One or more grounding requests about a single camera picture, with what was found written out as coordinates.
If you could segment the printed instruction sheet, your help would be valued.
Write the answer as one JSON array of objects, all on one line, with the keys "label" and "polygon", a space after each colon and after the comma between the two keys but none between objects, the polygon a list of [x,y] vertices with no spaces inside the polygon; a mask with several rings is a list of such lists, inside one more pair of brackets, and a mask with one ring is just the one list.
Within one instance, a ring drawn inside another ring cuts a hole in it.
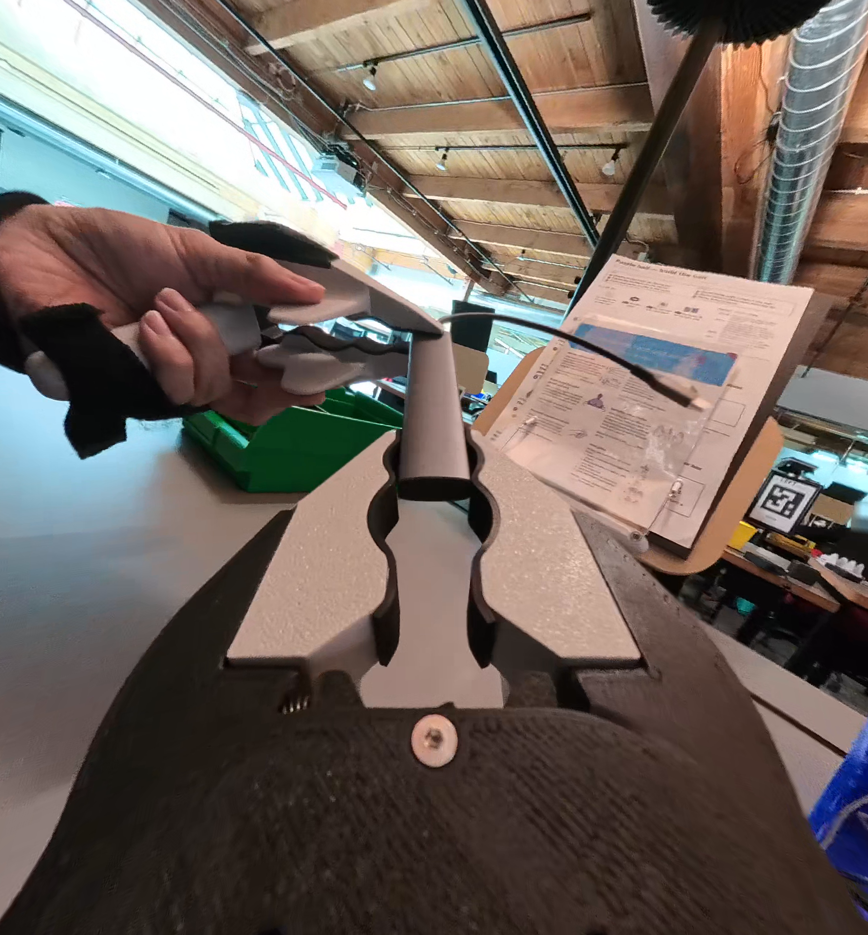
[{"label": "printed instruction sheet", "polygon": [[[808,288],[619,256],[607,262],[563,321],[564,332],[576,336],[575,328],[588,323],[736,355],[725,392],[685,461],[666,506],[651,527],[628,525],[682,549],[694,545],[734,456],[760,417],[774,379],[784,375],[783,360],[812,298],[813,291]],[[519,465],[506,449],[516,444],[528,412],[528,396],[550,363],[558,341],[567,343],[554,338],[545,347],[518,395],[485,436]]]}]

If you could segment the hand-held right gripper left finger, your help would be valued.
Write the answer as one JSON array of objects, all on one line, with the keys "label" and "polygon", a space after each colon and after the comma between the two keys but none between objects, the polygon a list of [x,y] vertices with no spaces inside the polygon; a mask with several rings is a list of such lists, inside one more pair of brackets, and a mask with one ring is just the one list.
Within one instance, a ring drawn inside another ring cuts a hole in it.
[{"label": "hand-held right gripper left finger", "polygon": [[226,654],[231,666],[295,669],[359,683],[393,659],[400,634],[394,462],[378,438],[300,500]]}]

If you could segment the black panel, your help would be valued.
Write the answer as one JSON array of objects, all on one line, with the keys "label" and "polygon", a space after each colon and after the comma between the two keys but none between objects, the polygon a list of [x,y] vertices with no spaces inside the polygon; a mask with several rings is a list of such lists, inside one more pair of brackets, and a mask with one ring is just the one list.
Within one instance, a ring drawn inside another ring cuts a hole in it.
[{"label": "black panel", "polygon": [[450,322],[452,342],[476,352],[487,352],[495,310],[467,301],[453,300]]}]

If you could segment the person's left hand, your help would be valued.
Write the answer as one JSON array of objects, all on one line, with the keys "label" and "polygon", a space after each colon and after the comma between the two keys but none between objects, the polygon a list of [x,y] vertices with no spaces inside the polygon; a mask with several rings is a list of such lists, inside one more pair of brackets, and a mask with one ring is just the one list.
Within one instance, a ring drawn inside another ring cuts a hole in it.
[{"label": "person's left hand", "polygon": [[32,205],[0,224],[0,295],[10,317],[86,303],[109,330],[136,322],[168,401],[260,426],[323,393],[296,395],[252,355],[230,357],[196,309],[218,293],[259,306],[311,305],[323,287],[198,230],[101,208]]}]

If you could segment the green plastic bin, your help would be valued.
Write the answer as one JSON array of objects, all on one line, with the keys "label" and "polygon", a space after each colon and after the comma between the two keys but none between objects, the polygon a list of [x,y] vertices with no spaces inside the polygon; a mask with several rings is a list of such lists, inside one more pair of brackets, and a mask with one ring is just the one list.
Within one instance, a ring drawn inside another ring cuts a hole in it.
[{"label": "green plastic bin", "polygon": [[400,411],[340,388],[260,427],[207,411],[183,418],[183,433],[244,492],[306,494],[402,423]]}]

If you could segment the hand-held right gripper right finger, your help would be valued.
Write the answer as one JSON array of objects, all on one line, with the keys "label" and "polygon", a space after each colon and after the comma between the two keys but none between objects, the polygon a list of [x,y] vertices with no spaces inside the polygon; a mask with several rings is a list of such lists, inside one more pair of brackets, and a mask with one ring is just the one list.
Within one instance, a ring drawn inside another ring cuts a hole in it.
[{"label": "hand-held right gripper right finger", "polygon": [[642,653],[566,501],[468,432],[468,642],[500,672],[624,671]]}]

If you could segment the wooden document stand board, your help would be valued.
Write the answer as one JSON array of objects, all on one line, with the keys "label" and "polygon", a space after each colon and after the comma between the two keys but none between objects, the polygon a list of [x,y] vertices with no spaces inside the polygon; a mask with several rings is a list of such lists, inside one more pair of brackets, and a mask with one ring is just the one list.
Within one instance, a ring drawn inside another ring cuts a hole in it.
[{"label": "wooden document stand board", "polygon": [[[510,406],[518,395],[519,387],[543,353],[536,349],[527,354],[510,377],[498,388],[491,401],[473,423],[473,428],[487,436],[498,417]],[[737,456],[739,463],[728,478],[726,487],[714,505],[713,511],[702,526],[697,541],[689,555],[682,558],[654,544],[649,536],[648,550],[639,555],[641,563],[649,570],[674,577],[706,570],[721,557],[739,521],[744,517],[755,495],[763,485],[783,446],[783,435],[777,422],[769,417],[756,431],[750,442],[745,442]]]}]

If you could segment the black floor lamp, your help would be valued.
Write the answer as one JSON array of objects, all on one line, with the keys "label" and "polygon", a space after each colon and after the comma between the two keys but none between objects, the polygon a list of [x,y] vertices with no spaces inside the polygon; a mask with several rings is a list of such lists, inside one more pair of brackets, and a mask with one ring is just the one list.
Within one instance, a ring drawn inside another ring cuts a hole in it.
[{"label": "black floor lamp", "polygon": [[803,25],[824,1],[663,1],[647,2],[655,18],[690,43],[658,106],[626,184],[585,270],[577,300],[625,240],[652,176],[671,143],[708,60],[718,45],[753,45],[774,40]]}]

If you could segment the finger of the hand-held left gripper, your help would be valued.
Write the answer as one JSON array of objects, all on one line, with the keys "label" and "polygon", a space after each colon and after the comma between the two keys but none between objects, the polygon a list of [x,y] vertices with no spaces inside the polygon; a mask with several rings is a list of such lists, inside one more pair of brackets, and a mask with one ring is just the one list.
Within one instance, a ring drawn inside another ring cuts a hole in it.
[{"label": "finger of the hand-held left gripper", "polygon": [[302,325],[259,348],[255,360],[281,371],[281,387],[294,395],[326,393],[363,381],[404,377],[410,344],[382,344],[367,337],[346,340]]},{"label": "finger of the hand-held left gripper", "polygon": [[311,264],[283,260],[297,275],[323,286],[323,299],[311,305],[271,306],[266,319],[273,324],[316,325],[324,321],[348,319],[379,321],[393,331],[440,336],[440,321],[367,276],[347,261],[334,258],[329,263]]}]

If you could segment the silver ventilation duct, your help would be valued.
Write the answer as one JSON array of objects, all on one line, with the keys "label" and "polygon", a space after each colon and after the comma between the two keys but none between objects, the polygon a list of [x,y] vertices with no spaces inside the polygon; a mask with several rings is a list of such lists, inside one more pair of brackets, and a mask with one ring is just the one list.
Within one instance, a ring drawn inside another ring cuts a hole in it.
[{"label": "silver ventilation duct", "polygon": [[827,3],[791,38],[755,251],[758,281],[789,284],[868,54],[868,1]]}]

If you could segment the wooden workbench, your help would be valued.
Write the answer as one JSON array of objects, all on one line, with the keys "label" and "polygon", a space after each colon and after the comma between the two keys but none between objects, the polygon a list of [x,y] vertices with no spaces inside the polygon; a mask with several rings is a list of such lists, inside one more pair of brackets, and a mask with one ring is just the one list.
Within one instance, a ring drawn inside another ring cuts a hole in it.
[{"label": "wooden workbench", "polygon": [[816,558],[782,564],[759,556],[756,550],[743,553],[727,546],[721,560],[829,614],[835,614],[845,604],[868,611],[868,583],[843,576]]}]

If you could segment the black and white tag sign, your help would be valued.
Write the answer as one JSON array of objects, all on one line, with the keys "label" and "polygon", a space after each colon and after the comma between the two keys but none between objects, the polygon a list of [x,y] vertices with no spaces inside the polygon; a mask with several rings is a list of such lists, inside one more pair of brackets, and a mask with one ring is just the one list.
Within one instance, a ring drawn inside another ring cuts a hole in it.
[{"label": "black and white tag sign", "polygon": [[789,535],[804,517],[823,488],[803,476],[774,468],[755,495],[744,521],[766,532]]}]

